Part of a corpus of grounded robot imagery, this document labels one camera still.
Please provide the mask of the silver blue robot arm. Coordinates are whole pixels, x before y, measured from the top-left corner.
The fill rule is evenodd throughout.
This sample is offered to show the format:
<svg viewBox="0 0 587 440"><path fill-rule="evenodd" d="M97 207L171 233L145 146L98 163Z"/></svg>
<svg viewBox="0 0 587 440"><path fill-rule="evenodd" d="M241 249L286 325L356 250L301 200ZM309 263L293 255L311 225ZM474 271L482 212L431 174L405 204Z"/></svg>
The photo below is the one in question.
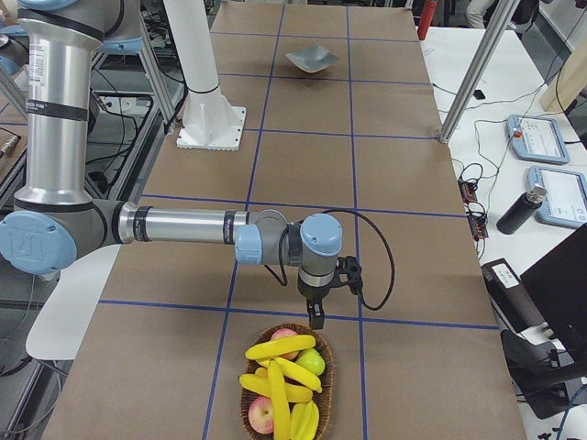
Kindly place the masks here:
<svg viewBox="0 0 587 440"><path fill-rule="evenodd" d="M115 243L231 245L241 264L296 267L309 324L321 328L342 247L336 218L314 214L290 224L273 210L159 209L85 190L92 57L103 46L142 40L139 3L22 1L17 17L29 37L27 172L1 223L2 256L42 275Z"/></svg>

